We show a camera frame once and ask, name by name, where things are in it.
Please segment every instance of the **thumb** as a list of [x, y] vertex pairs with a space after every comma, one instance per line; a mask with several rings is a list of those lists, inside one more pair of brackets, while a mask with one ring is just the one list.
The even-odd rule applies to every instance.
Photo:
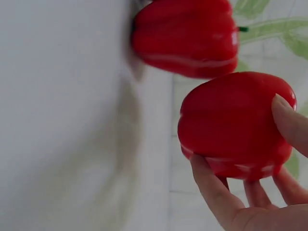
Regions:
[[308, 119], [295, 112], [278, 94], [272, 102], [272, 113], [281, 135], [301, 154], [308, 157]]

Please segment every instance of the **green stem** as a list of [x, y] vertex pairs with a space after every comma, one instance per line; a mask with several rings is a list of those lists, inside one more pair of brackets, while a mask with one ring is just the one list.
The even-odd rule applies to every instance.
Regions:
[[240, 33], [241, 44], [277, 37], [284, 32], [308, 27], [306, 18], [282, 18], [248, 25], [249, 33]]

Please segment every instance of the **fingernail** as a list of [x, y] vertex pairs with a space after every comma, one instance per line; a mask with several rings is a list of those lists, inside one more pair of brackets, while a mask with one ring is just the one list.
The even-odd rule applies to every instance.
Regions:
[[276, 94], [273, 103], [278, 104], [281, 108], [285, 110], [293, 110], [293, 108], [290, 106], [287, 100], [285, 100], [281, 95]]

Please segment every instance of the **finger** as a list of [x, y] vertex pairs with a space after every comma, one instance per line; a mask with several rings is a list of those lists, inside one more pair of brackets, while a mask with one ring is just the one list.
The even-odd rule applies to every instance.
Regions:
[[281, 135], [301, 154], [308, 157], [308, 119], [295, 112], [280, 95], [273, 99], [272, 113]]
[[273, 179], [287, 205], [308, 204], [308, 191], [291, 176], [285, 167], [282, 167]]
[[260, 181], [244, 181], [246, 197], [250, 207], [261, 207], [265, 209], [277, 209], [267, 196]]
[[244, 204], [214, 175], [203, 157], [194, 155], [191, 165], [193, 177], [210, 210], [225, 230], [233, 230], [233, 220], [245, 208]]

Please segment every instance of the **blurred object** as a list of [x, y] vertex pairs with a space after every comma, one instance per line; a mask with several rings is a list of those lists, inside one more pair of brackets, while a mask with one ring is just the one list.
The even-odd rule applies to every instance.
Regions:
[[214, 78], [236, 68], [237, 34], [227, 0], [157, 0], [136, 15], [131, 43], [149, 65]]

